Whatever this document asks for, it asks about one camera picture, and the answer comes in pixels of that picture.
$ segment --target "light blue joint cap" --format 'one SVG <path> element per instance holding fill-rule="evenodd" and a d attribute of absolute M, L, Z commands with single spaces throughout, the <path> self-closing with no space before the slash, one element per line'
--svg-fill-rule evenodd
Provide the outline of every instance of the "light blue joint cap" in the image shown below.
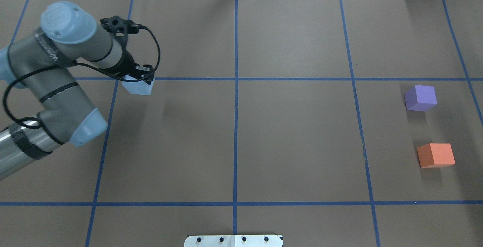
<path fill-rule="evenodd" d="M 90 39 L 97 29 L 94 18 L 77 4 L 55 2 L 40 17 L 45 35 L 62 44 L 79 44 Z"/>
<path fill-rule="evenodd" d="M 0 80 L 5 80 L 7 83 L 12 83 L 17 80 L 10 63 L 8 63 L 8 47 L 0 49 Z M 16 88 L 26 88 L 21 82 L 15 85 Z"/>
<path fill-rule="evenodd" d="M 80 147 L 106 130 L 107 122 L 100 114 L 99 109 L 96 108 L 81 122 L 74 134 L 72 134 L 69 142 L 76 147 Z"/>
<path fill-rule="evenodd" d="M 124 76 L 124 79 L 127 80 L 136 80 L 129 75 Z M 144 81 L 139 82 L 122 82 L 122 86 L 131 94 L 138 94 L 138 95 L 151 95 L 152 85 L 154 84 L 154 80 L 151 82 L 150 85 L 146 84 Z"/>

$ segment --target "orange cube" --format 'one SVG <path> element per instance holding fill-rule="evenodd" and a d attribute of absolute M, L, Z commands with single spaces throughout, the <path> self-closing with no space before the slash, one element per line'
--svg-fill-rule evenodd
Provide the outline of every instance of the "orange cube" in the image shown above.
<path fill-rule="evenodd" d="M 454 165 L 451 144 L 430 143 L 418 148 L 421 168 L 441 168 Z"/>

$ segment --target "foam cube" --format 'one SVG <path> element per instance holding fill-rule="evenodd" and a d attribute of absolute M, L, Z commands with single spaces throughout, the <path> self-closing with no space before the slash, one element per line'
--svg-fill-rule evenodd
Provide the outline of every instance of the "foam cube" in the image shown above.
<path fill-rule="evenodd" d="M 428 111 L 435 106 L 436 92 L 433 86 L 415 85 L 404 94 L 406 110 Z"/>
<path fill-rule="evenodd" d="M 421 168 L 441 168 L 454 165 L 451 144 L 430 143 L 418 147 Z"/>

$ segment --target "grid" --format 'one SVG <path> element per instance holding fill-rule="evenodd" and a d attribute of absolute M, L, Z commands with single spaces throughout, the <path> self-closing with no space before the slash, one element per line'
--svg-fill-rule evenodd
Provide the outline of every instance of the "grid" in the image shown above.
<path fill-rule="evenodd" d="M 129 5 L 129 13 L 128 18 L 131 17 L 131 11 L 133 7 L 134 0 L 131 0 Z M 98 170 L 98 177 L 95 185 L 95 194 L 93 197 L 92 202 L 0 202 L 0 206 L 87 206 L 91 207 L 91 216 L 89 221 L 88 233 L 86 235 L 86 247 L 89 246 L 90 236 L 92 232 L 93 223 L 95 220 L 95 209 L 97 206 L 229 206 L 233 208 L 233 233 L 237 234 L 237 207 L 238 206 L 332 206 L 332 205 L 365 205 L 371 206 L 372 212 L 372 221 L 374 226 L 374 236 L 376 239 L 376 245 L 379 247 L 381 246 L 380 239 L 379 239 L 379 229 L 377 224 L 377 215 L 376 215 L 376 208 L 377 205 L 422 205 L 422 204 L 483 204 L 483 200 L 445 200 L 445 201 L 375 201 L 372 193 L 372 184 L 371 184 L 371 175 L 369 172 L 369 162 L 367 159 L 367 151 L 364 139 L 364 130 L 362 127 L 362 119 L 360 115 L 359 109 L 359 100 L 357 97 L 357 88 L 356 88 L 356 81 L 400 81 L 400 80 L 412 80 L 412 81 L 466 81 L 469 90 L 471 91 L 471 95 L 475 104 L 475 108 L 477 110 L 478 116 L 480 118 L 480 122 L 483 125 L 483 117 L 481 115 L 481 109 L 478 105 L 478 101 L 476 99 L 476 95 L 473 90 L 473 86 L 471 82 L 479 82 L 482 81 L 483 78 L 469 78 L 468 71 L 466 69 L 463 56 L 461 54 L 459 44 L 457 38 L 454 34 L 450 16 L 448 13 L 448 9 L 446 7 L 445 0 L 442 0 L 442 4 L 444 6 L 448 27 L 450 29 L 452 38 L 454 40 L 454 45 L 457 50 L 459 59 L 461 61 L 461 66 L 463 68 L 465 78 L 357 78 L 354 75 L 354 70 L 352 68 L 352 57 L 350 52 L 350 44 L 349 44 L 349 37 L 347 35 L 347 28 L 346 28 L 346 21 L 345 21 L 345 14 L 344 14 L 344 6 L 343 0 L 339 0 L 340 2 L 340 11 L 341 11 L 341 19 L 343 22 L 343 31 L 345 36 L 345 45 L 347 50 L 347 59 L 349 64 L 350 70 L 350 78 L 243 78 L 238 76 L 238 0 L 234 0 L 235 3 L 235 23 L 234 23 L 234 46 L 235 46 L 235 61 L 234 61 L 234 69 L 235 69 L 235 77 L 234 78 L 183 78 L 183 77 L 157 77 L 156 80 L 211 80 L 211 81 L 233 81 L 235 83 L 235 102 L 234 102 L 234 150 L 233 150 L 233 202 L 98 202 L 98 192 L 100 188 L 100 182 L 102 179 L 102 170 L 104 166 L 104 159 L 105 154 L 107 151 L 107 144 L 109 139 L 109 132 L 110 126 L 112 121 L 112 113 L 114 111 L 114 104 L 116 100 L 117 88 L 118 88 L 118 81 L 115 82 L 114 85 L 114 92 L 112 95 L 111 101 L 111 109 L 108 118 L 109 127 L 107 128 L 105 137 L 104 137 L 104 145 L 102 150 L 102 157 L 100 160 L 100 166 Z M 12 37 L 11 42 L 14 42 L 15 37 L 17 36 L 17 31 L 19 26 L 22 22 L 22 18 L 24 12 L 29 4 L 29 0 L 25 1 L 24 7 L 22 9 L 21 16 L 18 20 L 17 26 L 15 28 L 14 35 Z M 76 78 L 77 80 L 110 80 L 109 78 L 104 77 L 79 77 Z M 238 202 L 237 199 L 237 186 L 238 186 L 238 84 L 239 82 L 252 82 L 252 81 L 279 81 L 279 80 L 295 80 L 295 81 L 347 81 L 352 83 L 352 92 L 354 94 L 354 101 L 355 101 L 355 111 L 357 114 L 357 121 L 358 121 L 358 128 L 359 134 L 362 141 L 363 147 L 363 155 L 365 160 L 365 171 L 366 171 L 366 180 L 368 184 L 368 192 L 369 192 L 369 201 L 355 201 L 355 202 Z"/>

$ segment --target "black tape band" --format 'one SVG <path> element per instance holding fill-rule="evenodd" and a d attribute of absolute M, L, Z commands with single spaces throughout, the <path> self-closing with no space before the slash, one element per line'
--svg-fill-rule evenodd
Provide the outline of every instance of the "black tape band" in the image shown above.
<path fill-rule="evenodd" d="M 41 28 L 35 30 L 33 37 L 35 38 L 35 42 L 38 43 L 55 65 L 60 66 L 61 68 L 75 66 L 75 61 L 71 61 L 64 53 L 62 53 L 62 51 L 57 49 L 52 42 L 52 39 L 47 37 Z"/>
<path fill-rule="evenodd" d="M 105 56 L 102 56 L 102 58 L 100 58 L 98 60 L 88 60 L 88 61 L 89 62 L 99 62 L 99 61 L 102 61 L 102 60 L 106 59 L 106 57 L 108 57 L 109 54 L 111 54 L 112 46 L 114 46 L 114 43 L 112 42 L 112 37 L 111 37 L 111 48 L 109 49 L 109 51 L 107 52 L 107 54 Z"/>
<path fill-rule="evenodd" d="M 10 137 L 14 141 L 15 145 L 27 156 L 39 160 L 45 156 L 48 156 L 52 152 L 45 152 L 44 150 L 40 149 L 37 145 L 32 144 L 29 141 L 27 135 L 22 131 L 20 126 L 16 123 L 10 125 Z"/>
<path fill-rule="evenodd" d="M 61 86 L 58 89 L 55 89 L 54 91 L 51 91 L 48 94 L 46 94 L 45 96 L 43 96 L 42 98 L 40 98 L 39 101 L 40 101 L 40 103 L 43 103 L 43 102 L 47 101 L 48 99 L 52 98 L 54 95 L 57 95 L 60 92 L 65 91 L 65 90 L 67 90 L 67 89 L 69 89 L 73 86 L 77 86 L 77 85 L 79 85 L 77 82 L 71 82 L 67 85 Z"/>

